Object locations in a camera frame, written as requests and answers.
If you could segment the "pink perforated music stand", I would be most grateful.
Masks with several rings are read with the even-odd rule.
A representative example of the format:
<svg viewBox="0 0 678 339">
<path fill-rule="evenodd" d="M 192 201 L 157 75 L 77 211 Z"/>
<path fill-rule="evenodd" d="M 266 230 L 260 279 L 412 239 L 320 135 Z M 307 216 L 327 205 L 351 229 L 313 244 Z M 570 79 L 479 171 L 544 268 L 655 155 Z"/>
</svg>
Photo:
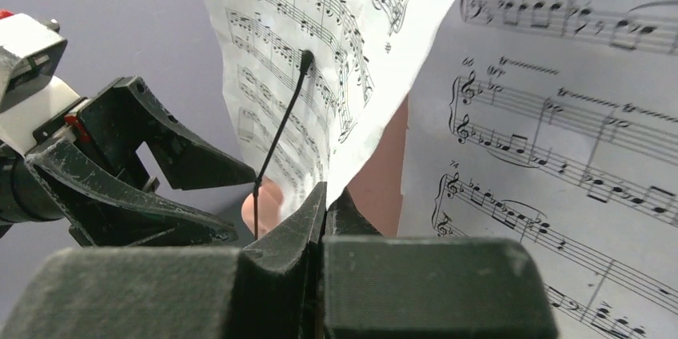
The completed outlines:
<svg viewBox="0 0 678 339">
<path fill-rule="evenodd" d="M 401 215 L 408 100 L 403 100 L 386 126 L 372 157 L 348 186 L 360 213 L 380 233 L 389 237 L 397 235 Z M 253 196 L 249 195 L 241 206 L 242 220 L 251 232 L 263 236 L 281 222 L 282 203 L 281 189 L 266 178 L 259 190 L 258 213 L 254 213 Z"/>
</svg>

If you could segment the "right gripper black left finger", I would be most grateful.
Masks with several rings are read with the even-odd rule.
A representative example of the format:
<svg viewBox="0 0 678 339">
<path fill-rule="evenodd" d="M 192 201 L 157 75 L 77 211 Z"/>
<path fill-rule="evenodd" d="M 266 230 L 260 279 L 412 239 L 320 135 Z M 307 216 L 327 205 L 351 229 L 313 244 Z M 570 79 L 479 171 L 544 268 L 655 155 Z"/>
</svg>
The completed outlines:
<svg viewBox="0 0 678 339">
<path fill-rule="evenodd" d="M 65 249 L 28 284 L 4 338 L 307 338 L 326 214 L 319 183 L 242 249 Z"/>
</svg>

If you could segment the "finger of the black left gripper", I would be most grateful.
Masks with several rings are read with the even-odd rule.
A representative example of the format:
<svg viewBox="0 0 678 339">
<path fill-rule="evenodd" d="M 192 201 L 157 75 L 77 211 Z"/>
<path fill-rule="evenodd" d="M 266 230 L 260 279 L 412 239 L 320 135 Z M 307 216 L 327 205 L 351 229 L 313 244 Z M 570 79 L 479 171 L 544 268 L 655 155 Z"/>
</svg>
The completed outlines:
<svg viewBox="0 0 678 339">
<path fill-rule="evenodd" d="M 238 239 L 233 223 L 118 180 L 66 139 L 34 147 L 25 163 L 82 245 L 227 245 Z"/>
<path fill-rule="evenodd" d="M 182 125 L 139 76 L 111 82 L 74 115 L 81 140 L 118 175 L 147 144 L 169 185 L 193 190 L 254 181 L 254 169 Z"/>
</svg>

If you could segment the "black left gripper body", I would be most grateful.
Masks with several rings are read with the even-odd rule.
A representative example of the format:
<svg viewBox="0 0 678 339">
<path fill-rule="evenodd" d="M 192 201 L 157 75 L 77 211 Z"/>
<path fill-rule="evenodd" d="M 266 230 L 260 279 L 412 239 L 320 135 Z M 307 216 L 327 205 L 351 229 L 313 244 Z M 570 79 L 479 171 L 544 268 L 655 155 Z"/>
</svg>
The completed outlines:
<svg viewBox="0 0 678 339">
<path fill-rule="evenodd" d="M 63 218 L 63 212 L 32 176 L 22 156 L 9 146 L 1 146 L 1 237 L 15 224 Z"/>
</svg>

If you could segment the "sheet music page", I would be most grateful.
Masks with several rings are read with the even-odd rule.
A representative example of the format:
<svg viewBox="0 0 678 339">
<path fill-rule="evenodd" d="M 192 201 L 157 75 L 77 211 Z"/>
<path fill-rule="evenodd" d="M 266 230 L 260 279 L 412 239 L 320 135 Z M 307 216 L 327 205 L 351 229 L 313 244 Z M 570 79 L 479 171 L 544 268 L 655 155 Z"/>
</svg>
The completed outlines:
<svg viewBox="0 0 678 339">
<path fill-rule="evenodd" d="M 245 161 L 281 218 L 316 184 L 335 201 L 373 155 L 454 0 L 205 0 L 223 55 L 223 96 Z"/>
<path fill-rule="evenodd" d="M 402 237 L 506 237 L 563 338 L 677 335 L 677 0 L 456 0 L 409 94 Z"/>
</svg>

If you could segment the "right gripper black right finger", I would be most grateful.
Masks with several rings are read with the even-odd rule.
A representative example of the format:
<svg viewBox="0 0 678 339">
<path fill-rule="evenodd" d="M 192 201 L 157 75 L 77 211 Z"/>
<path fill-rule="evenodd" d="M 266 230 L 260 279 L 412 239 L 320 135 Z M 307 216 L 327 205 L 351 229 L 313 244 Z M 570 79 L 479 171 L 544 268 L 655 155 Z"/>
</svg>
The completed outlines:
<svg viewBox="0 0 678 339">
<path fill-rule="evenodd" d="M 505 238 L 380 235 L 320 192 L 323 338 L 554 338 L 535 261 Z"/>
</svg>

